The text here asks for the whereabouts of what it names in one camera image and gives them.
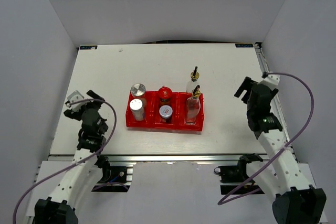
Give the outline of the silver-lid white shaker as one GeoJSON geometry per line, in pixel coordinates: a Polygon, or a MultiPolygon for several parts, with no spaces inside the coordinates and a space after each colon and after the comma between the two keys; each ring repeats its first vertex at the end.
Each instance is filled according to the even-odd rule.
{"type": "Polygon", "coordinates": [[[143,102],[140,99],[131,100],[129,106],[136,121],[143,121],[145,119],[145,110],[143,102]]]}

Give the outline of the silver-top white cylinder canister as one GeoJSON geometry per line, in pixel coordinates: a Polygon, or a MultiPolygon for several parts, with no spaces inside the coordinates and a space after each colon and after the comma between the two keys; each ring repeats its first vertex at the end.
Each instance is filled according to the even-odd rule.
{"type": "Polygon", "coordinates": [[[146,98],[145,98],[146,87],[144,84],[141,83],[134,84],[130,89],[130,93],[134,99],[141,100],[143,106],[146,106],[146,98]]]}

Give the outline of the glass bottle with dark sauce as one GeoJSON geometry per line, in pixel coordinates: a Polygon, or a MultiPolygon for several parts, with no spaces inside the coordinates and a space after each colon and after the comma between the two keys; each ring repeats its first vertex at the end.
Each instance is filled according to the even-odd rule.
{"type": "Polygon", "coordinates": [[[198,66],[195,66],[194,71],[191,72],[190,81],[186,85],[186,93],[192,93],[195,87],[198,85],[199,79],[198,66]]]}

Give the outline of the clear glass bottle gold spout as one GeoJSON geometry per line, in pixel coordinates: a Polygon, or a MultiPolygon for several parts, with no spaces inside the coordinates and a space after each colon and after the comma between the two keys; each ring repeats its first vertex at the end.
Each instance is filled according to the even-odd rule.
{"type": "Polygon", "coordinates": [[[200,95],[200,85],[197,85],[192,91],[191,96],[186,100],[184,116],[185,124],[195,124],[201,109],[200,95]]]}

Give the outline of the white-lid brown spice jar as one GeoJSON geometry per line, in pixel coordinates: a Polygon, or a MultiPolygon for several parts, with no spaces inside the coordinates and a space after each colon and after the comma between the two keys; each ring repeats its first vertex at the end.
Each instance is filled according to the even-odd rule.
{"type": "Polygon", "coordinates": [[[162,123],[171,123],[173,109],[169,105],[163,105],[159,108],[159,116],[162,123]]]}

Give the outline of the red-lid sauce jar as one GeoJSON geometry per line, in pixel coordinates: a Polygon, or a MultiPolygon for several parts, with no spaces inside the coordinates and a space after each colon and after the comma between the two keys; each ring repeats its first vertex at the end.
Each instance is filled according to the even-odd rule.
{"type": "Polygon", "coordinates": [[[161,87],[158,90],[158,98],[159,98],[159,107],[164,105],[171,106],[171,98],[172,98],[172,90],[168,87],[161,87]]]}

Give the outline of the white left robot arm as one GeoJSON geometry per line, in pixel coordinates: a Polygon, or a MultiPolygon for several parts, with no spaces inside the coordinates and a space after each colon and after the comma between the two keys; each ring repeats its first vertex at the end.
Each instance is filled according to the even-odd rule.
{"type": "Polygon", "coordinates": [[[35,223],[78,223],[77,212],[82,200],[98,181],[110,178],[111,168],[100,154],[106,143],[106,120],[99,110],[104,98],[92,90],[87,91],[86,101],[79,91],[68,96],[64,115],[81,122],[78,145],[72,158],[71,168],[46,199],[39,199],[34,207],[35,223]]]}

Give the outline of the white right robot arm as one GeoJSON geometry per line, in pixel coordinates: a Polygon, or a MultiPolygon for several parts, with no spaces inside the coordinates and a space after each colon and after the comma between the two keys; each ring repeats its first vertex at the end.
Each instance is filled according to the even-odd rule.
{"type": "Polygon", "coordinates": [[[269,157],[264,163],[257,154],[241,156],[237,175],[257,183],[269,198],[277,223],[319,223],[327,197],[302,173],[280,121],[271,112],[278,84],[279,76],[273,74],[261,82],[246,77],[234,95],[247,105],[248,126],[269,157]]]}

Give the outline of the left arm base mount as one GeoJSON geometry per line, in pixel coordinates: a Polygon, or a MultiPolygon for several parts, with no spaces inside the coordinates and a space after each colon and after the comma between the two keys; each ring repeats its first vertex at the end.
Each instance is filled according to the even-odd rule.
{"type": "Polygon", "coordinates": [[[102,170],[102,178],[92,192],[127,193],[130,188],[132,168],[112,164],[107,156],[100,156],[96,162],[102,170]]]}

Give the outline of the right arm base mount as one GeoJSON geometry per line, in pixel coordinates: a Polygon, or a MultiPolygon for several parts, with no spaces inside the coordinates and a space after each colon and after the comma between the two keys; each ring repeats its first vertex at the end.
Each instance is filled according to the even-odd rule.
{"type": "Polygon", "coordinates": [[[241,156],[224,156],[216,160],[217,166],[213,169],[215,175],[220,177],[220,193],[225,195],[245,181],[248,176],[246,166],[252,162],[266,161],[258,154],[245,154],[241,156]]]}

